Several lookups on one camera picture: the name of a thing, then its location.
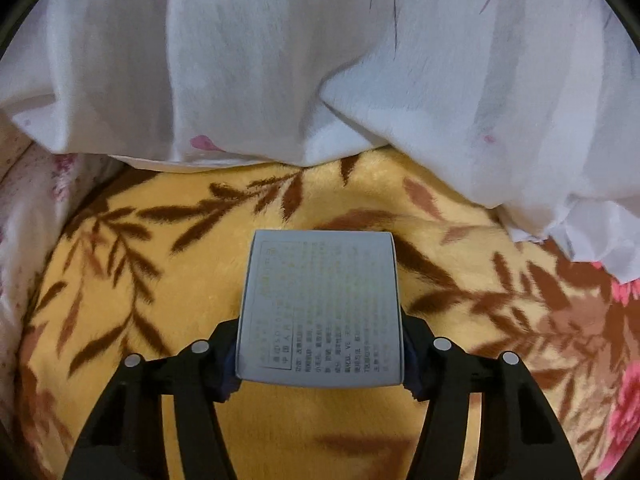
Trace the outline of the white sheer floral curtain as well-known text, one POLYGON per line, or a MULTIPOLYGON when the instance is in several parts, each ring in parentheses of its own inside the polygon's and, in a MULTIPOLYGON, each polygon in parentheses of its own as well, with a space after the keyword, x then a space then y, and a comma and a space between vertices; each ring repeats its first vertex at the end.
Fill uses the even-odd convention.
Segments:
POLYGON ((1 0, 1 108, 146 169, 391 145, 514 240, 639 275, 639 0, 1 0))

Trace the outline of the folded floral quilt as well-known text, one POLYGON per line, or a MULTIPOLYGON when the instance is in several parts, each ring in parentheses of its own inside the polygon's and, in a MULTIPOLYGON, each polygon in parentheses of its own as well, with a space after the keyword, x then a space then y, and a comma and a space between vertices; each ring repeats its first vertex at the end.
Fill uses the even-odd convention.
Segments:
POLYGON ((17 349, 30 298, 63 226, 122 168, 100 155, 55 155, 1 117, 1 420, 14 408, 17 349))

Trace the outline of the small white cube box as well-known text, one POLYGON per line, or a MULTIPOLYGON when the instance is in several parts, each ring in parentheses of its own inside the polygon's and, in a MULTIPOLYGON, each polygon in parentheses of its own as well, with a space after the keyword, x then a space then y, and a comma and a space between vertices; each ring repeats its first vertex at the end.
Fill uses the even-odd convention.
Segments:
POLYGON ((392 234, 256 231, 235 371, 248 382, 291 387, 401 384, 404 337, 392 234))

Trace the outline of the yellow floral fleece blanket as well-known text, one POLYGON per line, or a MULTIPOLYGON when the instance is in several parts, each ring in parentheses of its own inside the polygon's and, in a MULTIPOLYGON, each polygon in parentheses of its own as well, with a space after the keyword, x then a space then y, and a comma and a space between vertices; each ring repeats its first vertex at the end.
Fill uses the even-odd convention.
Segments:
POLYGON ((64 474, 123 358, 170 358, 243 313, 259 356, 303 372, 381 362, 401 306, 436 336, 516 353, 586 479, 639 455, 639 285, 551 240, 511 240, 495 212, 381 148, 311 168, 122 170, 54 234, 17 355, 12 437, 38 479, 64 474))

